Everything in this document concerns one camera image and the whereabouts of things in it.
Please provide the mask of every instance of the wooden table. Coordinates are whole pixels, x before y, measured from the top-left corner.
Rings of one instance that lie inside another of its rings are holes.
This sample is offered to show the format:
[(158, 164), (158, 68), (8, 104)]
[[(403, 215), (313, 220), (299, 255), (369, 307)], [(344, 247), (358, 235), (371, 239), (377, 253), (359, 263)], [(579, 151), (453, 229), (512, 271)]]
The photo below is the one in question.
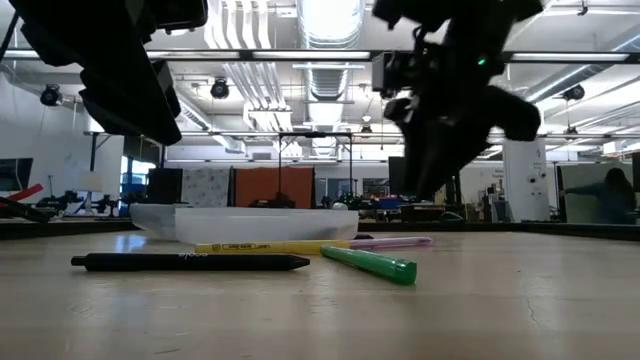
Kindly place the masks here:
[(640, 358), (636, 243), (434, 233), (402, 287), (327, 259), (289, 273), (86, 273), (142, 233), (0, 242), (0, 359)]

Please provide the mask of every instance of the orange panel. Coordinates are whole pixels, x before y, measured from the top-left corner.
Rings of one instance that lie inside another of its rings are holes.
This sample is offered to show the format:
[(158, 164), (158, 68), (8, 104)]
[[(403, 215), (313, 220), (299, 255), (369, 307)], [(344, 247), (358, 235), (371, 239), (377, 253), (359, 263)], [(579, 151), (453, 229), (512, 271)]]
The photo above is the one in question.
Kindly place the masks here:
[[(283, 167), (282, 192), (296, 208), (311, 208), (313, 168)], [(236, 206), (248, 207), (255, 200), (275, 199), (278, 168), (236, 169)]]

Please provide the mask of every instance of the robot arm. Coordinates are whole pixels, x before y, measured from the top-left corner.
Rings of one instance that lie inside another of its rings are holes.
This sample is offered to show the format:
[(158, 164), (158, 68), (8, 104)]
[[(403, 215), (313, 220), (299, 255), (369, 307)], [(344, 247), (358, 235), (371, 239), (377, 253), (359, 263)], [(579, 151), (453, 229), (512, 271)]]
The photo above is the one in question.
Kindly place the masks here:
[[(390, 29), (402, 17), (420, 24), (413, 52), (378, 60), (382, 81), (374, 86), (383, 97), (411, 90), (410, 98), (391, 100), (384, 114), (405, 138), (407, 190), (419, 198), (433, 194), (489, 147), (494, 126), (511, 140), (535, 139), (535, 106), (489, 82), (504, 71), (500, 54), (513, 24), (542, 9), (539, 0), (376, 1), (373, 15)], [(424, 41), (447, 20), (441, 44)]]
[(10, 0), (21, 31), (51, 66), (80, 65), (89, 114), (111, 134), (144, 135), (164, 145), (181, 138), (180, 104), (166, 62), (143, 45), (156, 30), (207, 21), (206, 0)]

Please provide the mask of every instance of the security camera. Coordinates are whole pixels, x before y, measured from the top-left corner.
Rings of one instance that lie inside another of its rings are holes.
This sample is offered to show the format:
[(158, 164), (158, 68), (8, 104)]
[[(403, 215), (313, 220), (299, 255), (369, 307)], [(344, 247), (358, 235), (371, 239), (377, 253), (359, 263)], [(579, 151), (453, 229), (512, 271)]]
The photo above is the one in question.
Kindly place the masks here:
[(362, 128), (360, 128), (360, 132), (363, 134), (372, 134), (373, 130), (371, 129), (371, 125), (362, 125)]
[(62, 94), (60, 94), (59, 85), (47, 85), (42, 94), (40, 94), (40, 102), (44, 106), (58, 106), (62, 103)]
[(213, 96), (214, 99), (226, 99), (229, 96), (227, 78), (216, 78), (215, 83), (211, 87), (211, 96)]
[(578, 129), (575, 126), (570, 126), (563, 131), (567, 135), (578, 135)]
[(582, 100), (584, 97), (584, 88), (580, 85), (574, 86), (571, 89), (562, 93), (562, 98), (566, 101), (569, 100)]

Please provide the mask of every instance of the pen cap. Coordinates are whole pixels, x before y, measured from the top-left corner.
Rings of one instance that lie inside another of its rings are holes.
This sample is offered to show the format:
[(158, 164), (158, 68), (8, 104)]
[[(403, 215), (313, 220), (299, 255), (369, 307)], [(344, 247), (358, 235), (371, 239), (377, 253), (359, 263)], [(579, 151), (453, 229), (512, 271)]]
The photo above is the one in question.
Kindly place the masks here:
[(416, 281), (417, 265), (414, 262), (368, 251), (342, 249), (325, 245), (322, 255), (367, 270), (393, 282), (411, 285)]

